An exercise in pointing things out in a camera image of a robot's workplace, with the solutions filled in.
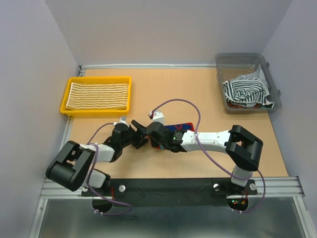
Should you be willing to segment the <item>turquoise red patterned towel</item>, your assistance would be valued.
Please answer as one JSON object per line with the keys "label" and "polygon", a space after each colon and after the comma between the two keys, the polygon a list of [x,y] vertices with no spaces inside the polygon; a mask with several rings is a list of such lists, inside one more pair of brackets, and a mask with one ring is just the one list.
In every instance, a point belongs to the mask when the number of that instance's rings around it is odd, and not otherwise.
{"label": "turquoise red patterned towel", "polygon": [[[188,123],[182,123],[182,124],[172,124],[172,125],[166,125],[165,126],[168,130],[170,131],[176,131],[178,129],[184,129],[184,130],[190,130],[190,131],[195,131],[194,125],[192,122]],[[153,139],[150,138],[151,146],[156,149],[162,149],[164,150],[165,148],[162,145],[159,145],[158,143],[154,142]]]}

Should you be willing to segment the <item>yellow striped towel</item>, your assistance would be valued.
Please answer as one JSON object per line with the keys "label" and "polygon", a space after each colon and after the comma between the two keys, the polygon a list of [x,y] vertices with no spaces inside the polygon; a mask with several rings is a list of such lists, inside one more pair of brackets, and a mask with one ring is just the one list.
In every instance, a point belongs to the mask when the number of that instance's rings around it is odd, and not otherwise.
{"label": "yellow striped towel", "polygon": [[66,108],[69,110],[124,110],[129,85],[72,83]]}

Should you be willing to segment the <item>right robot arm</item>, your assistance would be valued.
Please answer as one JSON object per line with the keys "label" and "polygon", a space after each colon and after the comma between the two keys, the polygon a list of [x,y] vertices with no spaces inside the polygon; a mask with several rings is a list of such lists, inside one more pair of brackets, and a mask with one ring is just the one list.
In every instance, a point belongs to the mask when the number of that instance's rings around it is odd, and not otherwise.
{"label": "right robot arm", "polygon": [[162,146],[174,153],[203,151],[227,154],[235,163],[228,174],[228,188],[240,193],[247,185],[253,172],[259,168],[263,141],[240,125],[221,132],[194,132],[184,129],[170,130],[160,122],[153,122],[146,128],[153,147]]}

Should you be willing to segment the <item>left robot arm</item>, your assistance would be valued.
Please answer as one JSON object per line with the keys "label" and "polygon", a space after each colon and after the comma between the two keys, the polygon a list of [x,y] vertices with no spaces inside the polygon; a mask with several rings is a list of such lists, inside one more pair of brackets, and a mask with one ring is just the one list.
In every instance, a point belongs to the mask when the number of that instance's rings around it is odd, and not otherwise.
{"label": "left robot arm", "polygon": [[46,178],[70,191],[76,191],[87,180],[94,158],[100,162],[113,163],[122,155],[125,147],[132,145],[139,149],[148,142],[146,128],[135,120],[131,123],[114,123],[111,136],[102,144],[67,141],[48,166]]}

